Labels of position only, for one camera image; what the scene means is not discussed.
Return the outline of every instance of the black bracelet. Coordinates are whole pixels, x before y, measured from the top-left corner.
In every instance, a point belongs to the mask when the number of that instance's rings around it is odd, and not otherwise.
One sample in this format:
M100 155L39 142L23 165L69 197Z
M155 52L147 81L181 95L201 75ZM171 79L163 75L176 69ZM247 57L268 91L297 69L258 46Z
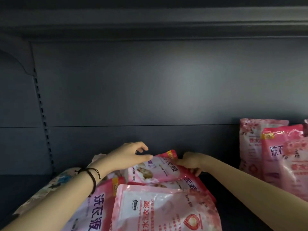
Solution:
M94 194L95 190L96 190L96 180L95 180L94 176L92 175L92 173L90 172L90 169L95 170L97 172L97 174L98 174L98 179L100 179L100 174L99 174L98 170L95 169L95 168L81 168L78 171L78 174L80 174L81 172L84 172L84 171L87 172L87 174L91 177L91 179L93 181L93 190L92 190L91 194L89 195L89 197L91 197Z

